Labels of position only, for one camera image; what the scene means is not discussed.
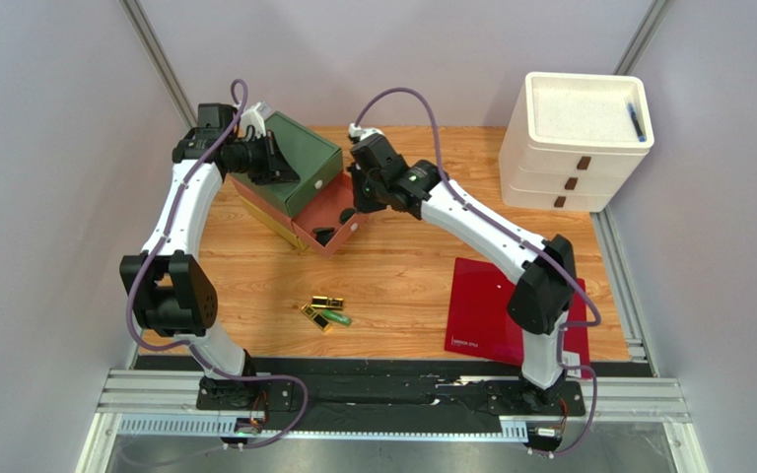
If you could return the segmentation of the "black round compact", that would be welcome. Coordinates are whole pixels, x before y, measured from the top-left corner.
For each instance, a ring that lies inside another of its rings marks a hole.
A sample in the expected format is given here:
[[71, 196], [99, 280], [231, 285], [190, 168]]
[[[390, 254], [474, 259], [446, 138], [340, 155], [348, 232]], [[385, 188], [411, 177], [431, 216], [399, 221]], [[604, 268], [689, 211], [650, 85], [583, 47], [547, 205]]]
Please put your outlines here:
[[314, 239], [321, 245], [327, 246], [333, 238], [333, 233], [316, 234]]

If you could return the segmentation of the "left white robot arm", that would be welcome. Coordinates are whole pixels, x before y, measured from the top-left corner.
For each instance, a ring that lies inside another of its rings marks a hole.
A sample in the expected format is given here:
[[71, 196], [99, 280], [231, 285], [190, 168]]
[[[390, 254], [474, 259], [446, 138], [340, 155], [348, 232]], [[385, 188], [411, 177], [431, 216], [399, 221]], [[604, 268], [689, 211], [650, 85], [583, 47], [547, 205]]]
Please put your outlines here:
[[251, 356], [218, 322], [217, 292], [198, 257], [209, 210], [228, 174], [261, 185], [298, 181], [265, 124], [271, 113], [264, 101], [200, 104], [196, 126], [172, 150], [172, 184], [155, 230], [119, 265], [129, 334], [153, 352], [187, 348], [204, 370], [201, 388], [212, 396], [254, 397], [262, 382]]

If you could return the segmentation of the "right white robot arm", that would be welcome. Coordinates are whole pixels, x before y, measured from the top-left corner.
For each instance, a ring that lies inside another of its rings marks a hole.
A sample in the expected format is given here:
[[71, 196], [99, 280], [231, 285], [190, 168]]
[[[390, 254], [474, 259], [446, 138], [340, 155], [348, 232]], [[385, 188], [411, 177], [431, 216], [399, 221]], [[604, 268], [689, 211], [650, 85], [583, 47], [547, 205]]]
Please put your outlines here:
[[564, 378], [558, 331], [568, 318], [576, 263], [571, 243], [528, 232], [482, 205], [426, 160], [408, 165], [377, 129], [349, 134], [348, 166], [360, 213], [390, 208], [458, 237], [493, 263], [515, 288], [507, 314], [522, 331], [522, 377], [551, 392]]

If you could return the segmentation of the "dark green round compact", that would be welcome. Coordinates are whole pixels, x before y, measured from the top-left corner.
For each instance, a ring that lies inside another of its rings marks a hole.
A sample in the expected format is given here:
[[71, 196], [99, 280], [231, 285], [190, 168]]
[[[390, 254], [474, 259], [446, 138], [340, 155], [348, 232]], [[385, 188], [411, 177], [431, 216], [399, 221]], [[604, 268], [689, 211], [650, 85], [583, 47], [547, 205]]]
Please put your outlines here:
[[339, 223], [346, 224], [356, 214], [357, 214], [357, 210], [355, 208], [345, 208], [344, 210], [341, 211], [339, 215]]

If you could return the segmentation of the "yellow bottom drawer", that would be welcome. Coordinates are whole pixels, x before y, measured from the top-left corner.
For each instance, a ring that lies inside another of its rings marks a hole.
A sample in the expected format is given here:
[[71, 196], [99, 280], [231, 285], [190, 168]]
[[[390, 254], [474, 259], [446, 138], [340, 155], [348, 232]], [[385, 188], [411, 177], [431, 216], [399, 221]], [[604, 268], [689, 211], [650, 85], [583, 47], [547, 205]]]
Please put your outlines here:
[[241, 198], [241, 203], [249, 215], [256, 218], [260, 223], [287, 241], [291, 246], [300, 250], [308, 248], [298, 235], [292, 231], [290, 223], [280, 223], [244, 197]]

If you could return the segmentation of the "pink drawer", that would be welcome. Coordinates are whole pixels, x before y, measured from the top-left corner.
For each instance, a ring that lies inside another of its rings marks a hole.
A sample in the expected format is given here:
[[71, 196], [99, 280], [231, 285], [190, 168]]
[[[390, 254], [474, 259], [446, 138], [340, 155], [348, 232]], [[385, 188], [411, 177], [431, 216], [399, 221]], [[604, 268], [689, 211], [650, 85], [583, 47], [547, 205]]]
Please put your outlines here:
[[[292, 231], [308, 246], [307, 249], [313, 249], [324, 257], [334, 254], [367, 220], [365, 214], [357, 213], [346, 224], [339, 223], [341, 211], [353, 208], [352, 179], [345, 172], [339, 172], [295, 217], [283, 214], [234, 177], [230, 177], [230, 182], [240, 199], [246, 198], [282, 224], [290, 223]], [[321, 246], [314, 239], [312, 230], [318, 227], [335, 228], [327, 246]]]

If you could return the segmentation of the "green lipstick tube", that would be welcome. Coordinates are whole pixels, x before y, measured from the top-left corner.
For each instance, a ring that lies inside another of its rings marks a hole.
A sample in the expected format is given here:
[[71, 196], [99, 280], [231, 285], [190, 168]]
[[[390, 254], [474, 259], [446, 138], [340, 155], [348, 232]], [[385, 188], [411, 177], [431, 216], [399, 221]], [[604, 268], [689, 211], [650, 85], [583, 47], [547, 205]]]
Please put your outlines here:
[[352, 319], [349, 316], [343, 313], [337, 312], [335, 310], [324, 309], [322, 311], [322, 315], [327, 320], [330, 320], [332, 322], [335, 322], [344, 326], [350, 326], [352, 323]]

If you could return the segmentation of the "gold rectangular case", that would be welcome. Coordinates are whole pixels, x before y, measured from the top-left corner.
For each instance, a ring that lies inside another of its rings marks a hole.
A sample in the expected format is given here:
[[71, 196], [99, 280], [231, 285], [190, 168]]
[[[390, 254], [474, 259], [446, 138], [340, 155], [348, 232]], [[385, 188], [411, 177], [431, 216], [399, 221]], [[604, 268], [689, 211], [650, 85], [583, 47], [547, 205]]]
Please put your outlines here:
[[317, 309], [339, 310], [344, 308], [345, 300], [343, 298], [313, 296], [310, 301], [310, 306]]
[[331, 322], [322, 315], [320, 310], [311, 304], [304, 304], [301, 307], [301, 313], [322, 332], [326, 332], [330, 328]]

